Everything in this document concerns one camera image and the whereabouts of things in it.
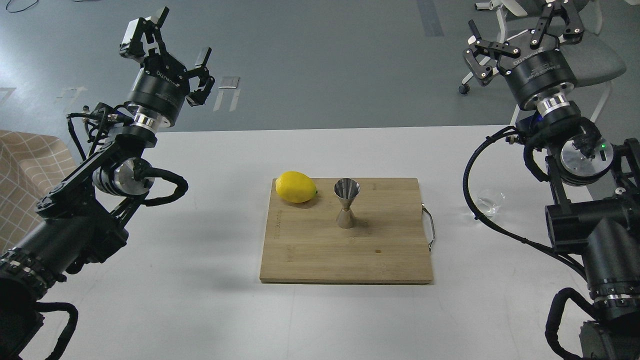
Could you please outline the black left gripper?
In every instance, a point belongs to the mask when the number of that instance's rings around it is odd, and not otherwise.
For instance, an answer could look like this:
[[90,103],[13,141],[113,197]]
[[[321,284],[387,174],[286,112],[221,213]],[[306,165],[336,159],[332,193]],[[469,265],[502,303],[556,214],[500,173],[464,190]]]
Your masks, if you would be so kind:
[[[167,52],[161,29],[169,11],[165,6],[153,16],[131,20],[119,44],[119,55],[140,65],[125,107],[131,113],[134,107],[144,107],[164,117],[167,127],[173,127],[185,99],[190,107],[205,105],[215,78],[207,67],[211,47],[201,49],[194,68],[188,71]],[[198,86],[190,91],[189,80],[194,78],[198,78]]]

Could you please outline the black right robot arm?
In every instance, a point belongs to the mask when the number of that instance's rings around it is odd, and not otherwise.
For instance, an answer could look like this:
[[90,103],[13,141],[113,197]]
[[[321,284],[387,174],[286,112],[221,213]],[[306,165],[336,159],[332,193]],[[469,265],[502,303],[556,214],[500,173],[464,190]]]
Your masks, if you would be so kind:
[[[586,300],[573,288],[551,302],[545,337],[564,360],[639,358],[639,141],[605,140],[593,118],[569,100],[573,89],[610,84],[626,70],[606,65],[587,50],[585,64],[566,56],[589,31],[579,12],[584,0],[492,0],[477,10],[495,10],[500,34],[484,39],[470,20],[471,37],[463,58],[482,86],[500,75],[522,120],[499,130],[475,150],[462,175],[462,193],[474,217],[492,230],[518,240],[567,265],[582,276]],[[523,161],[539,181],[550,185],[553,205],[545,208],[550,246],[505,230],[474,203],[469,176],[474,162],[497,141],[523,146]]]

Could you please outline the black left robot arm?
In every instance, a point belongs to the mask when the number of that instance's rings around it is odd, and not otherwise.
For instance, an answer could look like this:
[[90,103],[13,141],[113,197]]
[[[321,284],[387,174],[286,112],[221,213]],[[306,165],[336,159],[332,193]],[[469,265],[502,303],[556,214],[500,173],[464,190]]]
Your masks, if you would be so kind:
[[119,54],[140,69],[121,105],[100,103],[93,111],[67,114],[74,144],[80,147],[73,119],[83,120],[91,148],[82,162],[35,204],[42,221],[1,256],[1,358],[18,360],[44,323],[44,314],[68,315],[48,358],[59,360],[77,328],[79,313],[71,303],[42,301],[67,275],[86,264],[102,264],[128,241],[128,221],[139,207],[177,201],[189,185],[182,176],[152,166],[143,152],[157,144],[160,128],[175,125],[183,105],[201,106],[215,78],[204,47],[193,69],[167,51],[163,7],[153,16],[135,18],[126,28]]

